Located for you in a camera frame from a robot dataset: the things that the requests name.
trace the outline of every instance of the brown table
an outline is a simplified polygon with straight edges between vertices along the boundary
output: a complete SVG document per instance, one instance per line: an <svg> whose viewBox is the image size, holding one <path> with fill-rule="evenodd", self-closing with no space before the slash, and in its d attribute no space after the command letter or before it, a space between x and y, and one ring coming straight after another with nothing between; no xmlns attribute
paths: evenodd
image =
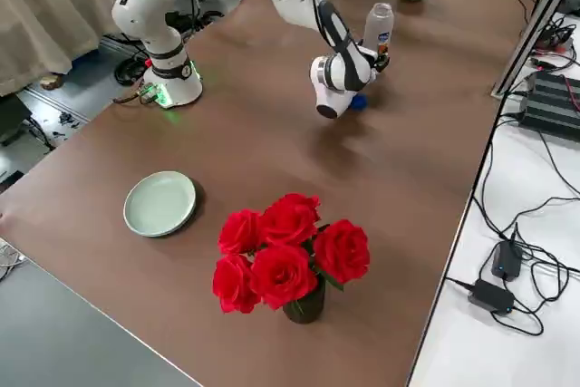
<svg viewBox="0 0 580 387"><path fill-rule="evenodd" d="M206 386L401 386L497 105L488 91L522 25L516 0L334 0L354 32L396 10L392 62L370 108L314 110L310 30L244 0L188 46L202 98L162 111L111 106L0 197L0 236ZM132 234L130 188L174 169L207 192L171 237ZM227 214L289 191L369 237L369 274L330 290L308 326L260 306L222 314L211 294Z"/></svg>

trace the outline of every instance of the white table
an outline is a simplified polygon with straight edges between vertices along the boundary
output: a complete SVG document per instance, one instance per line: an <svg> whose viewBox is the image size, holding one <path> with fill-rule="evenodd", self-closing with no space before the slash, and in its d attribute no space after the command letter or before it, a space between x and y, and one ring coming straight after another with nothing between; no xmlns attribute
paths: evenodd
<svg viewBox="0 0 580 387"><path fill-rule="evenodd" d="M556 58L543 58L555 64ZM523 70L521 75L531 70ZM580 79L580 67L565 71ZM505 112L517 111L509 101ZM580 143L546 135L558 168L580 188ZM552 196L573 197L553 170L544 145L533 131L516 124L499 127L493 138L494 161L486 186L486 210L504 228L519 212L539 206ZM487 169L489 155L486 157ZM480 198L480 178L476 189ZM544 208L521 218L519 229L530 244L540 245L567 266L580 268L580 203ZM468 204L447 276L473 283L479 268L498 237L486 226L475 203ZM483 278L501 285L491 275L491 264ZM540 287L549 295L556 290L556 278L542 274ZM529 267L523 266L518 279L509 284L517 298L532 308L540 299L532 286ZM580 383L580 279L572 277L561 299L547 304L539 317L546 328L540 337L509 330L467 300L467 291L450 281L441 285L410 387L576 387ZM514 313L517 326L537 328L528 316Z"/></svg>

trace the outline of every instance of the plate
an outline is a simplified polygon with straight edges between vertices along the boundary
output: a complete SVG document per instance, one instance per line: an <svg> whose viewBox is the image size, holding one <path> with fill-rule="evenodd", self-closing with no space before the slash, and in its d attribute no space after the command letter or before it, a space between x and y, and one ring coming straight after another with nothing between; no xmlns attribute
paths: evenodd
<svg viewBox="0 0 580 387"><path fill-rule="evenodd" d="M165 236L180 228L193 213L196 189L185 175L175 171L151 174L125 199L125 223L145 237Z"/></svg>

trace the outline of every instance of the green leaf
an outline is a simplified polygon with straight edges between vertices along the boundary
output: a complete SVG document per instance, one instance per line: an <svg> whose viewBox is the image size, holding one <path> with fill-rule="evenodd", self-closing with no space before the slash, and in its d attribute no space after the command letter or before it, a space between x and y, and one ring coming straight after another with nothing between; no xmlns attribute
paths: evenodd
<svg viewBox="0 0 580 387"><path fill-rule="evenodd" d="M330 283L331 285L333 285L334 287L336 287L341 292L344 292L344 286L341 285L338 281L336 281L336 279L333 276L331 276L330 274L328 274L326 271L324 271L320 267L317 267L316 270L320 273L321 276L324 277L324 279L328 283Z"/></svg>

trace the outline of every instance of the black power adapter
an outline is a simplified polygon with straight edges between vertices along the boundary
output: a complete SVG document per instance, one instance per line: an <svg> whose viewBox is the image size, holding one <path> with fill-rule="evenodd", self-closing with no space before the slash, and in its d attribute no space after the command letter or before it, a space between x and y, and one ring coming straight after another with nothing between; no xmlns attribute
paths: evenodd
<svg viewBox="0 0 580 387"><path fill-rule="evenodd" d="M491 313L510 314L514 308L514 294L481 278L471 286L470 291L468 300Z"/></svg>
<svg viewBox="0 0 580 387"><path fill-rule="evenodd" d="M513 281L519 276L522 255L522 248L518 247L513 240L502 240L493 256L491 273L502 280Z"/></svg>

